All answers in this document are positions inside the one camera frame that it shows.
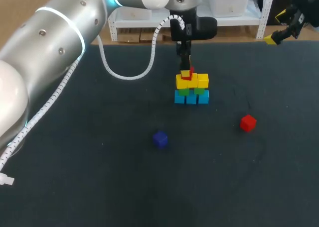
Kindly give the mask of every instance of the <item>green block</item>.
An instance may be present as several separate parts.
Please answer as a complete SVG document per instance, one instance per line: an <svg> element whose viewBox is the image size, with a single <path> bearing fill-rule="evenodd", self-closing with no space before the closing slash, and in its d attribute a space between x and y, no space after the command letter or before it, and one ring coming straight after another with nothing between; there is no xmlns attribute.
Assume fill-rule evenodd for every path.
<svg viewBox="0 0 319 227"><path fill-rule="evenodd" d="M178 94L180 96L188 96L189 95L189 89L179 89Z"/></svg>
<svg viewBox="0 0 319 227"><path fill-rule="evenodd" d="M205 93L205 88L195 88L195 94L203 95Z"/></svg>

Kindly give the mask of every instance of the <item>light blue block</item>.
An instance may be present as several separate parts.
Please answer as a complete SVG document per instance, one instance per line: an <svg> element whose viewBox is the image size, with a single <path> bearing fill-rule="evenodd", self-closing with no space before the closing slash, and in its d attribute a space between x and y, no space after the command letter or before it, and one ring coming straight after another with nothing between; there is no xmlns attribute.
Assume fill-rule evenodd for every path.
<svg viewBox="0 0 319 227"><path fill-rule="evenodd" d="M205 90L204 94L198 95L198 104L209 103L209 90Z"/></svg>
<svg viewBox="0 0 319 227"><path fill-rule="evenodd" d="M185 96L179 95L178 90L175 90L175 103L185 104Z"/></svg>
<svg viewBox="0 0 319 227"><path fill-rule="evenodd" d="M196 104L197 103L197 95L194 93L194 90L189 91L189 95L186 96L187 104Z"/></svg>

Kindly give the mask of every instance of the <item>wooden floor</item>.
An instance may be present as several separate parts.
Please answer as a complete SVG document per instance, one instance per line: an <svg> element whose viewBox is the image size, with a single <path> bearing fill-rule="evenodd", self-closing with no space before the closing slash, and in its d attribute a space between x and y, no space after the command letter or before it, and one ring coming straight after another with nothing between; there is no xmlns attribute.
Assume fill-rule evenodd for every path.
<svg viewBox="0 0 319 227"><path fill-rule="evenodd" d="M13 32L24 23L38 7L46 4L47 1L48 0L0 0L0 48ZM257 26L219 27L217 37L204 42L253 42L256 41L257 28ZM268 26L266 35L282 28L282 26ZM111 41L108 27L105 27L100 35L104 44L117 44L117 42ZM302 31L299 40L319 40L319 32L314 31L309 26Z"/></svg>

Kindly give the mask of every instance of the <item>navy blue cube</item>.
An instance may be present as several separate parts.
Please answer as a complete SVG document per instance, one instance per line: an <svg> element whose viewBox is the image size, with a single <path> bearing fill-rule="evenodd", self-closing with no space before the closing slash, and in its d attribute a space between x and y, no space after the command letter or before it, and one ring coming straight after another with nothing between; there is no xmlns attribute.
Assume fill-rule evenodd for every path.
<svg viewBox="0 0 319 227"><path fill-rule="evenodd" d="M153 142L159 149L163 149L168 144L167 135L164 132L159 131L153 135Z"/></svg>

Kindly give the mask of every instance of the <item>block stack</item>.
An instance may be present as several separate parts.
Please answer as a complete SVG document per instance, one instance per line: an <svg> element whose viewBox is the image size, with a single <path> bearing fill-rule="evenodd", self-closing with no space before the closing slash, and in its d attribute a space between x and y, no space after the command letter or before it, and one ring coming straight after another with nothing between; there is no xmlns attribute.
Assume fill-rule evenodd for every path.
<svg viewBox="0 0 319 227"><path fill-rule="evenodd" d="M208 74L197 74L192 67L176 75L176 104L208 104L209 90Z"/></svg>

